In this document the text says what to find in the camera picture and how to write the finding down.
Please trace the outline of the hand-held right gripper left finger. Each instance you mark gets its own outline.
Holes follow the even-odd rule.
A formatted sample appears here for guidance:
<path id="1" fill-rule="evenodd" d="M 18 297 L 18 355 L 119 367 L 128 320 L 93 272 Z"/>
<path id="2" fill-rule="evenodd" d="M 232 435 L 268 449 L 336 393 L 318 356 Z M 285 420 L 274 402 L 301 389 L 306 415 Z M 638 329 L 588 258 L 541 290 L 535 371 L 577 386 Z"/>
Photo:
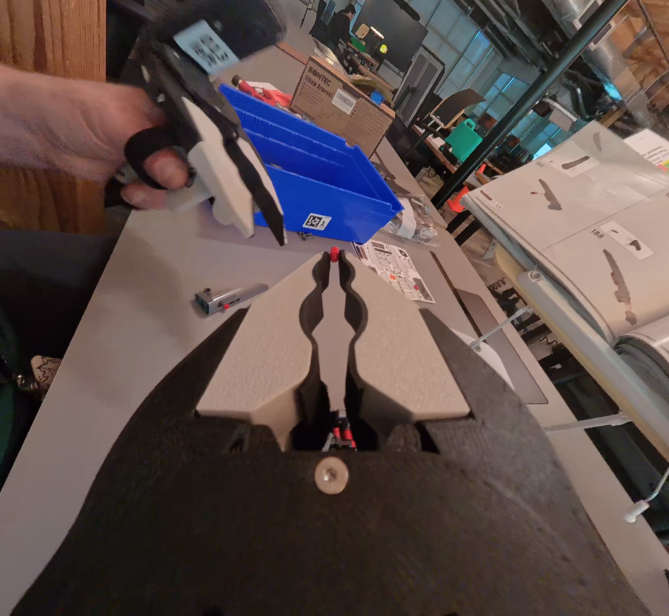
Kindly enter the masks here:
<path id="1" fill-rule="evenodd" d="M 201 417 L 268 427 L 277 440 L 298 432 L 310 445 L 330 419 L 314 330 L 330 280 L 330 253 L 307 260 L 253 302 L 196 406 Z"/>

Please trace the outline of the wooden post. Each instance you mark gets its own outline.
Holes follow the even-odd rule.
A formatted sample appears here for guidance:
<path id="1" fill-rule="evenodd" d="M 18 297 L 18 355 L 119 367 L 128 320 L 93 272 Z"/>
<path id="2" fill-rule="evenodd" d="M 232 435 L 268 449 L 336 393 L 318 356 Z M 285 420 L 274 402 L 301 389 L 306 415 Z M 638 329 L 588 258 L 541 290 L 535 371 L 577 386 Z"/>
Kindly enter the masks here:
<path id="1" fill-rule="evenodd" d="M 1 0 L 1 63 L 104 82 L 106 0 Z M 1 229 L 101 235 L 105 227 L 99 185 L 1 164 Z"/>

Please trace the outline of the grey lego wing piece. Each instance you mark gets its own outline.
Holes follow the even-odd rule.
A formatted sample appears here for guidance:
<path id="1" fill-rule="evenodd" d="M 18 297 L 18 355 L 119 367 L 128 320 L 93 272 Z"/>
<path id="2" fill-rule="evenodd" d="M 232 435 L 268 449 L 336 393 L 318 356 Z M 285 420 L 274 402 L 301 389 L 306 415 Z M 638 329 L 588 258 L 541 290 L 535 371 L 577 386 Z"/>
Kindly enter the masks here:
<path id="1" fill-rule="evenodd" d="M 269 286 L 264 283 L 221 292 L 214 292 L 210 288 L 205 288 L 194 295 L 194 303 L 196 308 L 209 317 L 219 312 L 226 312 L 221 310 L 224 303 L 229 303 L 230 309 L 235 308 L 237 305 L 254 299 L 267 290 L 269 290 Z"/>

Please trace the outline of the grey black lego spaceship model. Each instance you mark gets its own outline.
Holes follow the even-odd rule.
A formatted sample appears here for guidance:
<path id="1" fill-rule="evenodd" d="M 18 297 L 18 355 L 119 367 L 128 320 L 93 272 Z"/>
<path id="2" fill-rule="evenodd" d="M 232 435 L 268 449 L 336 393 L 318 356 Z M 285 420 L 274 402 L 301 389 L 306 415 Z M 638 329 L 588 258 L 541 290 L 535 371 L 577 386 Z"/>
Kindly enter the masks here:
<path id="1" fill-rule="evenodd" d="M 332 427 L 322 447 L 323 453 L 357 451 L 352 427 L 345 411 L 333 412 Z"/>

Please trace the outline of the large black screen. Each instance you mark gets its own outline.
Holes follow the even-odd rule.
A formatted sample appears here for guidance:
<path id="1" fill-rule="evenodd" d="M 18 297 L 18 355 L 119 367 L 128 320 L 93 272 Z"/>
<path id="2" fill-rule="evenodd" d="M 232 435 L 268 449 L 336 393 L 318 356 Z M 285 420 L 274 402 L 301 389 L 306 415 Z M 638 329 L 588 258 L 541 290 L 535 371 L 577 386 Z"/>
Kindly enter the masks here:
<path id="1" fill-rule="evenodd" d="M 428 34 L 428 29 L 414 19 L 395 0 L 364 0 L 352 25 L 356 33 L 359 26 L 375 28 L 383 36 L 378 44 L 385 44 L 384 61 L 405 73 Z"/>

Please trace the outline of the lego instruction booklet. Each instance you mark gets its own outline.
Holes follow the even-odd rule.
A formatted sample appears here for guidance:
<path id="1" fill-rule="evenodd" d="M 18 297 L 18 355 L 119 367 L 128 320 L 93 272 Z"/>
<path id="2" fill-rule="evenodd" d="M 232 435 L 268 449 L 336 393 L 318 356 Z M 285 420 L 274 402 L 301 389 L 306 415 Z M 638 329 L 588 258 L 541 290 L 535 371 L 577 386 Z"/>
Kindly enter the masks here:
<path id="1" fill-rule="evenodd" d="M 462 204 L 605 341 L 668 360 L 668 143 L 593 122 Z"/>

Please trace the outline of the black metal pole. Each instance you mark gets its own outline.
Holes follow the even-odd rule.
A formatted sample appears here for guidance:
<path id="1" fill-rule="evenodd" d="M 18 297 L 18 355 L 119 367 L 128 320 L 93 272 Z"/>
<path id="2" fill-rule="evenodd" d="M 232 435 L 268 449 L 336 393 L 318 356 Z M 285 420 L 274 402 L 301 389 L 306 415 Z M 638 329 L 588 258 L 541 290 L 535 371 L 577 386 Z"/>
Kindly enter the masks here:
<path id="1" fill-rule="evenodd" d="M 480 168 L 489 152 L 498 146 L 513 127 L 533 108 L 544 96 L 549 87 L 562 76 L 564 71 L 580 56 L 592 43 L 596 35 L 606 26 L 613 17 L 620 12 L 630 0 L 605 0 L 592 16 L 584 23 L 577 33 L 556 55 L 552 63 L 529 85 L 523 96 L 515 102 L 506 115 L 498 120 L 495 126 L 485 136 L 483 141 L 474 149 L 468 158 L 462 162 L 444 185 L 435 193 L 433 205 L 441 208 L 453 193 L 460 189 L 469 175 Z"/>

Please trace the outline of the silver book stand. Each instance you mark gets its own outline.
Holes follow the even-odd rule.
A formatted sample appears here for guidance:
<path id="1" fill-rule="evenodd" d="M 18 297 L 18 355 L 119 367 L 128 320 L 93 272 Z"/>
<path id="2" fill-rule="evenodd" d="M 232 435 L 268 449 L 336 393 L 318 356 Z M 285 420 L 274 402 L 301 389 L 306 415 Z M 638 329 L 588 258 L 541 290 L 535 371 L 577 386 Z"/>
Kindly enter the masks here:
<path id="1" fill-rule="evenodd" d="M 646 518 L 668 531 L 668 317 L 618 337 L 614 344 L 592 328 L 546 274 L 524 269 L 505 248 L 492 245 L 497 266 L 522 306 L 501 323 L 531 313 L 561 344 L 540 362 L 551 382 L 575 406 L 576 421 L 548 433 L 585 431 L 635 495 L 630 523 Z"/>

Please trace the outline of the blue plastic parts bin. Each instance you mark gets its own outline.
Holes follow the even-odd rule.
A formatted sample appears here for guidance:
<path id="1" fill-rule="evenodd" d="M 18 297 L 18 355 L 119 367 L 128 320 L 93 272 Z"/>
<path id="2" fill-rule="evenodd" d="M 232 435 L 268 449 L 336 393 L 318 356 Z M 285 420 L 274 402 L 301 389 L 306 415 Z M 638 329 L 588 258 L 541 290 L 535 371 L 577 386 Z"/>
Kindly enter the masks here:
<path id="1" fill-rule="evenodd" d="M 268 170 L 287 231 L 366 243 L 402 210 L 358 146 L 232 86 L 219 90 Z M 302 227 L 312 212 L 332 217 L 322 232 Z"/>

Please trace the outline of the person's left hand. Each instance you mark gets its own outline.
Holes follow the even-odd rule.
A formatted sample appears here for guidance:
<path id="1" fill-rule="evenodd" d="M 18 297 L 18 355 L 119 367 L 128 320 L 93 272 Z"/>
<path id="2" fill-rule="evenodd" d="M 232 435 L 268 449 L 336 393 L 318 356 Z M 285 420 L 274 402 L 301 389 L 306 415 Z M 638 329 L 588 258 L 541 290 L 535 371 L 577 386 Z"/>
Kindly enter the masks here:
<path id="1" fill-rule="evenodd" d="M 1 66 L 1 166 L 41 169 L 100 186 L 126 164 L 124 148 L 167 119 L 141 89 Z"/>

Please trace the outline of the clear bag with lego parts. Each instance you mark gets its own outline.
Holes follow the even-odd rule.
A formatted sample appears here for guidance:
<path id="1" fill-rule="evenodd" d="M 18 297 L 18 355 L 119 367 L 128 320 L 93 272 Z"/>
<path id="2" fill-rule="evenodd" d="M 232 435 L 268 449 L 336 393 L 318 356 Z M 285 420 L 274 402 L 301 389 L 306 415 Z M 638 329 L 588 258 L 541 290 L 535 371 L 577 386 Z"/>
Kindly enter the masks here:
<path id="1" fill-rule="evenodd" d="M 441 245 L 438 224 L 434 220 L 427 200 L 419 196 L 400 196 L 402 210 L 398 212 L 383 230 L 402 239 L 430 247 Z"/>

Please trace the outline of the tan chair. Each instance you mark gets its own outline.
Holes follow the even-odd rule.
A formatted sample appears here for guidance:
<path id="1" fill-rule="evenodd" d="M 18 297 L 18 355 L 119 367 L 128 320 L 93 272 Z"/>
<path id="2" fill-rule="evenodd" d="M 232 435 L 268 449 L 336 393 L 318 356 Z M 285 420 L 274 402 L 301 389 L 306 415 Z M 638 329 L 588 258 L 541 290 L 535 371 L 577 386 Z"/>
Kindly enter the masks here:
<path id="1" fill-rule="evenodd" d="M 438 127 L 451 126 L 463 112 L 485 98 L 473 89 L 464 89 L 443 99 L 437 107 L 430 112 L 430 119 L 436 122 Z"/>

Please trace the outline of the cardboard box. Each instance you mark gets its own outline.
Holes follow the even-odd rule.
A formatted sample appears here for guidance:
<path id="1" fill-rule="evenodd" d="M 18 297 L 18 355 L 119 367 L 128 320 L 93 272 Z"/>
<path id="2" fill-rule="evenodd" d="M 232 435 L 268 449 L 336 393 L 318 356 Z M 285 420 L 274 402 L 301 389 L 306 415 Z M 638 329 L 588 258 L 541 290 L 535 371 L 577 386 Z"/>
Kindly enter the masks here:
<path id="1" fill-rule="evenodd" d="M 370 158 L 389 131 L 395 113 L 376 103 L 351 77 L 312 55 L 292 95 L 290 110 L 323 130 L 358 146 Z"/>

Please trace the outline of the green bag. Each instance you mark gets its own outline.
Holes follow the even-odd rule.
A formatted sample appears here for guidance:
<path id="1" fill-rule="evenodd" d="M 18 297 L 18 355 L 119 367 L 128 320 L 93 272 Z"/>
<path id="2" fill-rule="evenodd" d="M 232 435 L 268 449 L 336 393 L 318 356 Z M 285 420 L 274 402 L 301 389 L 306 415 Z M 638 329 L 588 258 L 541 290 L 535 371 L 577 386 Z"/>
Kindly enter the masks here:
<path id="1" fill-rule="evenodd" d="M 466 118 L 458 124 L 444 141 L 450 153 L 458 162 L 463 162 L 481 143 L 482 136 L 476 130 L 476 123 L 471 118 Z"/>

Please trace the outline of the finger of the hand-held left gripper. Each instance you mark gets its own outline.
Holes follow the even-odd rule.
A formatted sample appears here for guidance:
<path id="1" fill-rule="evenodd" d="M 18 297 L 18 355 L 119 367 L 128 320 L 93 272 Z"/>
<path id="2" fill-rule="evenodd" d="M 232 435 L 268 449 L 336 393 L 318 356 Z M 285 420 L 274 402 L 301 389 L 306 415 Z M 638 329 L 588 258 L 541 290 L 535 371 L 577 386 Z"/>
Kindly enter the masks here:
<path id="1" fill-rule="evenodd" d="M 234 136 L 223 143 L 241 183 L 250 193 L 255 212 L 259 212 L 270 232 L 280 246 L 287 244 L 287 231 L 282 206 L 268 170 L 259 153 L 241 127 L 236 127 Z"/>
<path id="2" fill-rule="evenodd" d="M 253 199 L 237 165 L 228 154 L 221 131 L 194 103 L 183 99 L 199 141 L 187 152 L 195 172 L 193 184 L 182 189 L 182 211 L 214 199 L 213 216 L 222 225 L 233 225 L 246 238 L 255 233 Z"/>

